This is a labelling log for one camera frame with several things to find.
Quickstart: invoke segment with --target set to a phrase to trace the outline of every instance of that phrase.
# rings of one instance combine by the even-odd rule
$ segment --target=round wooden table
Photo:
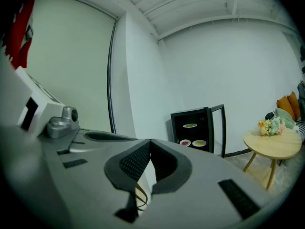
[[[288,128],[285,128],[283,134],[273,136],[261,136],[258,131],[249,131],[244,136],[244,143],[254,152],[244,168],[244,172],[249,168],[256,154],[272,159],[271,174],[266,186],[267,190],[271,186],[276,161],[278,159],[288,159],[295,156],[300,151],[302,145],[299,134]]]

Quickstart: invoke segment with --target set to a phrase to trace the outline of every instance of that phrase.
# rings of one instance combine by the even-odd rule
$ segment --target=black rubber strip
[[[30,127],[30,124],[32,122],[32,119],[34,117],[34,114],[38,108],[38,105],[37,103],[35,103],[35,101],[30,97],[30,99],[28,100],[27,102],[27,108],[28,108],[28,111],[24,117],[24,120],[22,122],[22,125],[21,125],[21,128],[28,131],[29,130],[29,127]]]
[[[73,161],[69,161],[69,162],[64,162],[63,166],[65,166],[65,168],[68,169],[68,168],[79,166],[79,165],[82,165],[85,163],[87,163],[87,160],[82,158],[82,159],[77,159],[77,160],[73,160]]]
[[[71,143],[75,143],[75,144],[85,144],[83,142],[75,142],[75,141],[72,141]]]
[[[108,100],[108,113],[109,113],[111,132],[116,134],[116,126],[115,126],[115,122],[114,122],[114,114],[113,114],[113,109],[112,109],[112,89],[111,89],[112,48],[113,48],[113,39],[114,39],[115,28],[116,28],[116,21],[114,22],[111,39],[110,39],[109,52],[108,52],[107,100]]]
[[[232,179],[218,182],[218,184],[243,219],[246,219],[259,211],[259,207],[239,188],[239,186]]]

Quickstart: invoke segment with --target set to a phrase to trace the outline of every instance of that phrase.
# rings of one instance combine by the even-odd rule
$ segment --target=cushion
[[[292,107],[292,110],[295,114],[295,120],[297,120],[301,116],[299,102],[297,101],[296,95],[292,92],[289,96],[287,96],[288,101]]]
[[[286,96],[282,97],[280,100],[277,100],[277,105],[279,108],[286,110],[291,115],[291,118],[296,121],[295,114]]]
[[[282,118],[285,121],[285,126],[289,129],[295,127],[295,122],[292,119],[291,115],[284,109],[276,108],[275,115]]]

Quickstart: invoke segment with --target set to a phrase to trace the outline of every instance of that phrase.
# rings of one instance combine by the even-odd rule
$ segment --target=flower bouquet
[[[278,135],[285,130],[285,122],[280,117],[273,117],[271,120],[264,120],[258,122],[259,131],[261,135]]]

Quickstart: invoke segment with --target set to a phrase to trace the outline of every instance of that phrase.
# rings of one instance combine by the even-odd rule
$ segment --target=orange pillow
[[[295,121],[295,114],[286,96],[282,97],[280,100],[277,100],[277,105],[280,109],[286,110],[291,115],[291,118]]]
[[[292,107],[292,110],[295,114],[295,119],[297,120],[301,116],[299,102],[297,101],[296,95],[292,92],[289,96],[287,96],[288,101]]]

